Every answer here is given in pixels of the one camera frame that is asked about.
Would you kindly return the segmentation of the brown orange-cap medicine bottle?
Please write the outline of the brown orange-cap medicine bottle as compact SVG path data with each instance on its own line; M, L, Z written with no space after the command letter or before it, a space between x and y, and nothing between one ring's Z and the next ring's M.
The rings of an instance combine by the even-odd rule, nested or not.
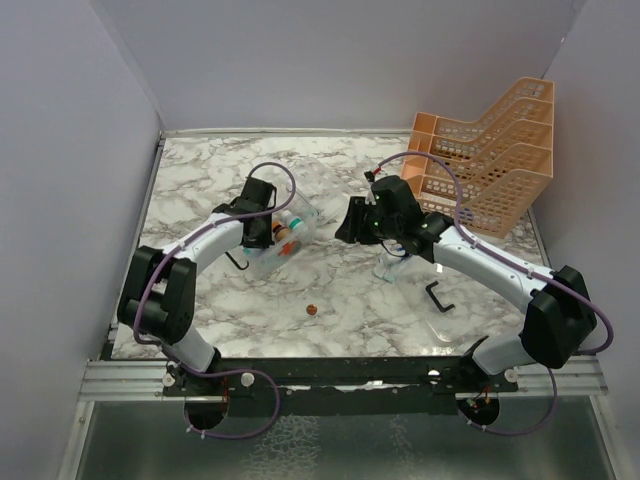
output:
M276 242L283 241L291 234L291 230L279 221L272 223L272 234Z

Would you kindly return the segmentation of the clear plastic medicine box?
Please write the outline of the clear plastic medicine box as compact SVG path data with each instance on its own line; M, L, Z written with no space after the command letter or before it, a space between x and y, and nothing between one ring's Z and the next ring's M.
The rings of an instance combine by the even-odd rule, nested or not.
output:
M294 175L296 193L292 201L272 215L268 248L244 247L241 258L248 261L248 273L255 278L267 278L292 260L316 237L320 212L312 186Z

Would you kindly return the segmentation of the white green-label medicine bottle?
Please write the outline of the white green-label medicine bottle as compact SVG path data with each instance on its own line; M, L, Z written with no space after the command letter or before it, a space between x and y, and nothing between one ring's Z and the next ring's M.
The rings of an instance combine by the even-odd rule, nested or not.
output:
M303 231L306 228L305 221L289 211L282 214L284 225L293 232Z

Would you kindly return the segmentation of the small clear teal packet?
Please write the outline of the small clear teal packet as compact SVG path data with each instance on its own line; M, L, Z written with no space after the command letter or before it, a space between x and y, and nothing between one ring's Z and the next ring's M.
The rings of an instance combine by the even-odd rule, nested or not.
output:
M393 284L398 277L402 264L402 258L379 258L373 269L373 275L380 280Z

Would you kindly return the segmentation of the white blue small bottle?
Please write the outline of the white blue small bottle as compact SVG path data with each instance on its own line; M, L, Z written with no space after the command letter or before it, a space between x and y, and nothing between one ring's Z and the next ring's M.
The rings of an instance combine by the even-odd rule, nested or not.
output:
M398 258L409 258L411 254L408 253L401 245L394 245L391 248L391 255Z

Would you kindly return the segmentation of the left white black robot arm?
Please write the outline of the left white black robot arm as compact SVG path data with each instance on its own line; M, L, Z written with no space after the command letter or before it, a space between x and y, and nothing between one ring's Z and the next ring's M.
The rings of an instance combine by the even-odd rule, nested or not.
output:
M199 394L218 388L221 371L215 365L219 351L193 325L197 277L237 247L273 244L269 209L276 195L273 184L250 177L238 197L214 208L195 231L161 249L141 246L133 254L118 322L185 365L186 382Z

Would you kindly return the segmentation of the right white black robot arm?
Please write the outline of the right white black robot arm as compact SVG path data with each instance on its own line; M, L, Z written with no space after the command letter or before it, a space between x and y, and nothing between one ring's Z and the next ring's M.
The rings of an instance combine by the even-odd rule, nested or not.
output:
M446 214L423 212L409 184L396 175L373 182L368 196L350 198L335 237L361 245L394 241L411 256L479 282L523 313L519 333L481 339L465 353L459 378L469 390L481 391L517 366L559 369L595 329L579 271L531 264L481 242Z

